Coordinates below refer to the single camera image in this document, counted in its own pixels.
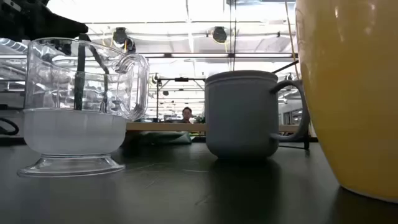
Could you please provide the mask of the large yellow-orange mug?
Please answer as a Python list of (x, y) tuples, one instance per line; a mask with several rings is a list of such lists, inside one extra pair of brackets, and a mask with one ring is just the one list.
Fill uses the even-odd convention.
[(317, 138), (342, 187), (398, 203), (398, 0), (297, 0)]

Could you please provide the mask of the wooden shelf with black frame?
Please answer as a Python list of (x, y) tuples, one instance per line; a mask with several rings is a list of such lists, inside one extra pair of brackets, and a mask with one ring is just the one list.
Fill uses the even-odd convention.
[[(75, 102), (73, 109), (81, 111), (83, 108), (83, 81), (85, 78), (85, 53), (84, 46), (86, 44), (89, 45), (89, 49), (92, 51), (95, 60), (101, 65), (104, 71), (108, 69), (102, 64), (102, 60), (97, 53), (97, 50), (91, 46), (91, 40), (86, 34), (80, 34), (79, 38), (79, 47), (78, 47), (78, 71), (76, 73), (76, 81), (77, 87), (75, 88)], [(271, 94), (276, 94), (281, 89), (287, 86), (295, 86), (298, 92), (303, 94), (303, 86), (302, 81), (296, 80), (285, 80), (279, 82), (274, 87), (270, 89)], [(303, 137), (304, 147), (302, 148), (306, 152), (309, 151), (309, 136), (308, 136), (308, 122), (310, 120), (309, 113), (307, 110), (306, 102), (302, 102), (303, 105), (303, 114), (302, 114), (302, 122), (296, 126), (295, 128), (283, 128), (283, 131), (293, 131), (294, 134), (290, 136), (281, 136), (280, 134), (272, 133), (271, 137), (278, 141), (294, 141), (298, 138)], [(195, 124), (187, 124), (187, 123), (129, 123), (127, 125), (128, 130), (130, 131), (205, 131), (206, 124), (205, 123), (195, 123)]]

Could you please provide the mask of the medium grey mug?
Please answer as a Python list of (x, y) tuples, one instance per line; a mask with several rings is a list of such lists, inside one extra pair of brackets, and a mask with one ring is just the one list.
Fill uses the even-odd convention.
[[(302, 119), (290, 136), (279, 133), (278, 92), (294, 86), (301, 96)], [(310, 123), (303, 82), (279, 81), (260, 70), (217, 73), (205, 80), (206, 145), (220, 159), (263, 159), (279, 141), (301, 138)]]

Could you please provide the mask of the black background rig frame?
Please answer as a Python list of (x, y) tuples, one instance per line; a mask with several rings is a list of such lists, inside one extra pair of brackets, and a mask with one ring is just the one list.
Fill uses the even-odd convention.
[(156, 119), (154, 120), (156, 123), (159, 122), (159, 91), (161, 89), (160, 87), (160, 82), (165, 81), (165, 83), (162, 85), (162, 87), (165, 87), (168, 82), (173, 81), (173, 82), (189, 82), (193, 81), (197, 84), (197, 86), (205, 91), (204, 86), (199, 84), (198, 81), (205, 81), (205, 78), (187, 78), (187, 77), (177, 77), (177, 78), (159, 78), (158, 76), (155, 77), (156, 80)]

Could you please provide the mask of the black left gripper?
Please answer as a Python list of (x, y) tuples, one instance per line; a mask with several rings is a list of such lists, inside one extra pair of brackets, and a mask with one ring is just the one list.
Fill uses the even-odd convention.
[(86, 24), (59, 16), (49, 0), (0, 0), (0, 37), (15, 41), (46, 37), (75, 38), (88, 32)]

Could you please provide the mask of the black ceiling device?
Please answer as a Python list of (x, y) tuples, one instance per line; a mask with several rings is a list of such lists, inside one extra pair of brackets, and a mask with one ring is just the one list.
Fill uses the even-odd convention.
[(133, 54), (136, 52), (136, 45), (132, 38), (126, 33), (125, 27), (117, 27), (113, 32), (112, 44), (123, 52)]
[(213, 30), (212, 38), (215, 42), (219, 44), (224, 44), (227, 40), (227, 34), (224, 27), (216, 26)]

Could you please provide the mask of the light blue cloth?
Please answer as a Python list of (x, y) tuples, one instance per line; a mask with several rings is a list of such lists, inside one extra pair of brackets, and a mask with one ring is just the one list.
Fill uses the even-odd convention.
[(144, 131), (137, 137), (141, 144), (191, 144), (190, 133), (186, 131)]

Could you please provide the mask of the small clear glass cup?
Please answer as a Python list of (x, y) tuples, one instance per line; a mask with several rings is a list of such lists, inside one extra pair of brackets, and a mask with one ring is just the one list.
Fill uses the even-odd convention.
[(127, 124), (146, 113), (149, 63), (86, 39), (47, 37), (28, 45), (24, 141), (39, 160), (20, 176), (118, 172), (111, 155)]

